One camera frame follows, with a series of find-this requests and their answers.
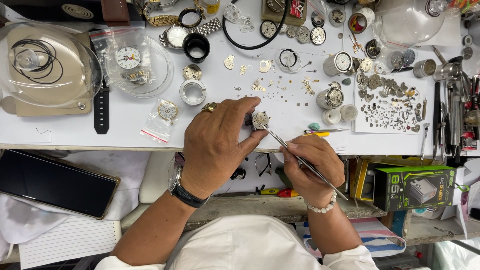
beaded bracelet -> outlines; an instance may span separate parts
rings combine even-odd
[[[323,213],[325,214],[326,212],[330,211],[333,208],[333,205],[335,205],[336,202],[336,192],[335,190],[332,191],[332,200],[331,202],[327,205],[326,208],[318,209],[317,207],[314,207],[313,205],[309,204],[307,200],[303,200],[305,204],[307,205],[307,208],[312,210],[315,213]]]

tweezers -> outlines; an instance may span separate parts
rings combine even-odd
[[[275,138],[275,140],[277,140],[277,142],[279,142],[285,149],[287,149],[287,143],[284,140],[282,140],[279,136],[277,136],[275,133],[273,133],[271,130],[269,130],[263,124],[261,124],[261,125],[262,125],[262,127],[264,127],[264,129],[266,131],[268,131],[268,133],[270,133],[270,135],[273,136],[273,138]],[[308,161],[306,161],[302,157],[298,157],[298,156],[296,156],[296,157],[297,157],[298,160],[300,160],[301,163],[303,163],[305,166],[307,166],[307,168],[309,168],[310,171],[315,173],[320,179],[325,181],[325,183],[327,183],[333,190],[335,190],[338,195],[340,195],[345,200],[348,200],[347,197],[345,197],[345,195],[343,195],[340,191],[338,191],[338,189],[336,187],[334,187],[321,173],[319,173],[313,165],[311,165]]]

person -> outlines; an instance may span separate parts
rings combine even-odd
[[[205,199],[221,187],[268,135],[253,131],[239,142],[245,114],[260,104],[258,97],[224,100],[211,112],[203,110],[185,131],[185,165],[180,184],[190,194]],[[96,270],[373,270],[377,269],[358,233],[338,204],[332,188],[297,158],[311,162],[334,186],[343,184],[343,162],[326,140],[299,136],[283,151],[284,171],[295,190],[312,206],[308,222],[323,265],[311,255],[293,226],[263,215],[221,217],[182,235],[196,208],[166,191],[132,224]]]

notebook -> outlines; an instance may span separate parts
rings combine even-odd
[[[120,236],[120,221],[70,216],[50,231],[18,245],[20,268],[110,252]]]

white shirt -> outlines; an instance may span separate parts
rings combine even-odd
[[[274,217],[221,217],[185,233],[166,264],[130,266],[116,256],[96,270],[378,270],[366,247],[323,257],[318,263],[293,227]]]

